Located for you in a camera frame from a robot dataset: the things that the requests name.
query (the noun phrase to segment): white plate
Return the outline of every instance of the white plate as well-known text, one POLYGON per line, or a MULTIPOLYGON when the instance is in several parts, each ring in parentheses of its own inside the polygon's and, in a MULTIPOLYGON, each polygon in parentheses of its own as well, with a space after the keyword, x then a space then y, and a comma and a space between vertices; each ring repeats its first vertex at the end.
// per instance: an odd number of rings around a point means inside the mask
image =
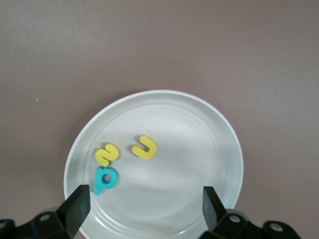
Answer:
POLYGON ((90 185, 91 211, 80 228, 88 239, 196 239, 207 230, 203 186, 233 208, 242 178, 240 144, 225 117, 195 96, 156 90, 124 97, 87 123, 67 159, 64 194, 90 185), (131 152, 141 134, 158 146, 149 160, 131 152), (96 196, 94 155, 107 142, 120 151, 109 165, 119 180, 96 196))

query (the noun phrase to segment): table surface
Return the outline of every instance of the table surface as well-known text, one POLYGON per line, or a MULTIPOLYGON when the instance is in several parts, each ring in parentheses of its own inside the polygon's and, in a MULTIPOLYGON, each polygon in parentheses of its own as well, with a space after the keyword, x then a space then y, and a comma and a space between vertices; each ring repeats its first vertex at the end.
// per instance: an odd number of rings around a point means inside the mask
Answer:
POLYGON ((0 217, 19 225, 60 205, 88 120, 123 96, 170 89, 234 127, 236 208, 317 238, 318 26, 317 0, 0 0, 0 217))

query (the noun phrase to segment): brown surface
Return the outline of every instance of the brown surface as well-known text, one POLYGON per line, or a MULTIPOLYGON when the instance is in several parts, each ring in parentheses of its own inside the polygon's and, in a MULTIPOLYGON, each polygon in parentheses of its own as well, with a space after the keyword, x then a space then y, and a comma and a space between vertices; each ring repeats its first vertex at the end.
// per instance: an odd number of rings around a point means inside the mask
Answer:
POLYGON ((317 0, 0 0, 0 218, 59 205, 81 128, 151 89, 194 94, 230 121, 245 165, 236 207, 252 222, 318 237, 317 0))

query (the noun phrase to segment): screw hole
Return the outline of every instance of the screw hole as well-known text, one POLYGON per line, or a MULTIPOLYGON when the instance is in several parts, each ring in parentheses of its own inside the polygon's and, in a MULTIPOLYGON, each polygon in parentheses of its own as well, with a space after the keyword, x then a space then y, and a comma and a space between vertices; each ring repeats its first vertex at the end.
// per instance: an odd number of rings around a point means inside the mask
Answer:
POLYGON ((271 223, 270 227, 272 228, 272 230, 277 231, 277 232, 282 232, 284 230, 282 228, 282 226, 279 225, 278 223, 271 223))
POLYGON ((43 216, 40 217, 40 221, 44 222, 50 218, 50 214, 44 214, 43 216))
POLYGON ((240 218, 236 215, 231 215, 229 217, 229 219, 233 222, 233 223, 239 223, 240 222, 240 218))
POLYGON ((6 221, 0 223, 0 229, 4 228, 6 225, 6 221))

